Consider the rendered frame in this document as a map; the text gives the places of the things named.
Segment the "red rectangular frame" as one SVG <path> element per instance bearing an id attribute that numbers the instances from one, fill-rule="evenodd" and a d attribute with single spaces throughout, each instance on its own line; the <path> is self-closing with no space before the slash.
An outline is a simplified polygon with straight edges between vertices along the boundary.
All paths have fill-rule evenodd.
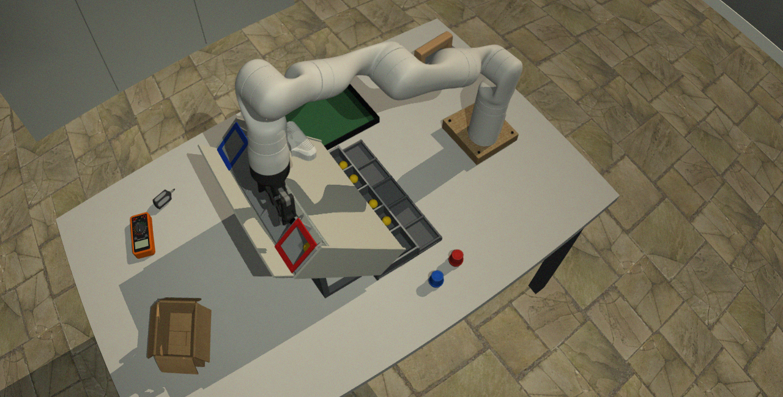
<path id="1" fill-rule="evenodd" d="M 296 261 L 296 263 L 293 265 L 288 256 L 285 254 L 284 250 L 282 249 L 281 245 L 284 243 L 285 239 L 288 238 L 288 236 L 291 234 L 291 232 L 298 227 L 301 231 L 301 233 L 305 236 L 308 243 L 310 243 L 310 248 L 304 252 L 304 254 L 299 258 L 299 260 Z M 284 260 L 286 267 L 290 269 L 291 273 L 296 270 L 296 268 L 302 263 L 302 261 L 305 260 L 305 258 L 310 255 L 311 250 L 313 250 L 317 246 L 317 243 L 315 240 L 311 237 L 310 232 L 307 231 L 305 225 L 301 222 L 299 218 L 295 220 L 295 222 L 291 225 L 290 229 L 288 229 L 284 236 L 279 240 L 279 242 L 276 244 L 276 250 L 278 254 L 280 254 L 282 260 Z"/>

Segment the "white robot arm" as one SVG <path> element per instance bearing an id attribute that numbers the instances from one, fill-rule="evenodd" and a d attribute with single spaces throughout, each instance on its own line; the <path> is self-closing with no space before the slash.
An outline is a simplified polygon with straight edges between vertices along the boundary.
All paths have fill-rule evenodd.
<path id="1" fill-rule="evenodd" d="M 290 151 L 292 157 L 316 159 L 314 144 L 296 123 L 286 123 L 285 115 L 308 102 L 337 96 L 356 75 L 369 76 L 394 100 L 470 86 L 484 75 L 487 79 L 478 87 L 468 136 L 479 146 L 491 146 L 502 130 L 521 70 L 521 61 L 497 44 L 445 48 L 423 64 L 402 44 L 384 41 L 330 59 L 297 62 L 284 76 L 265 60 L 250 60 L 235 83 L 247 125 L 249 164 L 258 174 L 275 175 L 289 164 Z"/>

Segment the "orange digital multimeter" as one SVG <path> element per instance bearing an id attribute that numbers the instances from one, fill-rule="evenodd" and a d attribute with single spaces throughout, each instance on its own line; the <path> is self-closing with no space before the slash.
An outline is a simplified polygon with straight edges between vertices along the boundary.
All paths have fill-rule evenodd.
<path id="1" fill-rule="evenodd" d="M 135 214 L 130 218 L 132 250 L 136 258 L 155 254 L 153 221 L 148 212 Z"/>

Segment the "blue square band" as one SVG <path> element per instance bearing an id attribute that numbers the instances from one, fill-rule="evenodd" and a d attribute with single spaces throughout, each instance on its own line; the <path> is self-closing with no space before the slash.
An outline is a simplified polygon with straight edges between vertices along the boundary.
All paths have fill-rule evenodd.
<path id="1" fill-rule="evenodd" d="M 237 134 L 239 134 L 239 136 L 242 139 L 244 144 L 243 144 L 242 148 L 238 151 L 238 154 L 233 158 L 233 160 L 230 163 L 228 158 L 226 157 L 226 154 L 224 154 L 224 152 L 223 152 L 223 146 L 224 146 L 224 144 L 226 144 L 227 140 L 232 135 L 233 130 L 237 130 Z M 227 169 L 230 171 L 230 169 L 233 167 L 234 163 L 237 162 L 237 159 L 239 159 L 239 156 L 242 154 L 242 152 L 243 152 L 243 150 L 245 150 L 245 148 L 247 148 L 247 137 L 245 136 L 243 130 L 240 128 L 238 123 L 235 123 L 233 125 L 232 129 L 226 135 L 226 138 L 223 140 L 223 142 L 221 144 L 219 144 L 219 147 L 218 147 L 217 151 L 218 151 L 221 159 L 223 159 L 223 162 L 225 163 Z"/>

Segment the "red plug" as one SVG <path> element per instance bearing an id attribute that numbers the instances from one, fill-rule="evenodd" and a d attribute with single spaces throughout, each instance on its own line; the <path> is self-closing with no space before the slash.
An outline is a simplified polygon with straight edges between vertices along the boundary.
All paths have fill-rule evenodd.
<path id="1" fill-rule="evenodd" d="M 462 261 L 464 258 L 462 258 L 464 254 L 462 253 L 462 250 L 453 250 L 450 257 L 448 257 L 448 261 L 450 264 L 452 264 L 453 267 L 458 267 L 462 264 Z"/>

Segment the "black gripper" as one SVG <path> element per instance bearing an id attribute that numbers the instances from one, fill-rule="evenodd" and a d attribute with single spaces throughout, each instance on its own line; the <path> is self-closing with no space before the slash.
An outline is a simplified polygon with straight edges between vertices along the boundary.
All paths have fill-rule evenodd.
<path id="1" fill-rule="evenodd" d="M 250 164 L 249 164 L 250 165 Z M 292 193 L 289 195 L 286 191 L 286 177 L 290 174 L 290 162 L 286 168 L 275 175 L 262 175 L 256 173 L 250 165 L 251 176 L 256 180 L 258 193 L 266 191 L 268 193 L 270 201 L 273 206 L 276 206 L 278 211 L 278 219 L 280 225 L 286 225 L 290 223 L 292 218 L 297 216 L 295 210 L 294 196 Z M 269 186 L 266 186 L 269 185 Z M 280 195 L 281 198 L 274 200 L 274 196 Z M 280 209 L 281 205 L 281 209 Z"/>

